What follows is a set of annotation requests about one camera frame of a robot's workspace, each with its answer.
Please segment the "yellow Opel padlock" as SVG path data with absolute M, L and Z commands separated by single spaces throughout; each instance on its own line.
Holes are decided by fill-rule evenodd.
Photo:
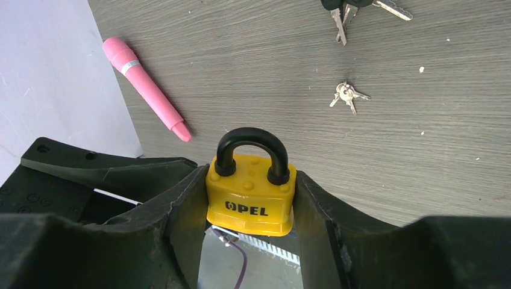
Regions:
M 220 139 L 207 172 L 207 221 L 243 234 L 285 236 L 293 226 L 296 177 L 275 135 L 234 129 Z

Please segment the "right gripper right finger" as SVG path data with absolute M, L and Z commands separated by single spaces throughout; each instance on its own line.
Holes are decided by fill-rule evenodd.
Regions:
M 403 227 L 296 177 L 304 288 L 509 288 L 508 217 L 427 216 Z

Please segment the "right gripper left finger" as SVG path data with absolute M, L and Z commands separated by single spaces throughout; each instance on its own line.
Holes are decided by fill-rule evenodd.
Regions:
M 196 288 L 207 171 L 105 223 L 1 212 L 1 287 Z

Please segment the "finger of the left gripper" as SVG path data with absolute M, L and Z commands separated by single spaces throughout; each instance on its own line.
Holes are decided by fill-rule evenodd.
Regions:
M 130 158 L 37 138 L 21 165 L 127 199 L 146 202 L 178 184 L 198 165 L 183 157 Z

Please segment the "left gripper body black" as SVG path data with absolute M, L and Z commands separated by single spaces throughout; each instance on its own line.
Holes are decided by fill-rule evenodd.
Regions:
M 1 185 L 1 212 L 55 214 L 77 223 L 105 223 L 140 202 L 19 165 Z

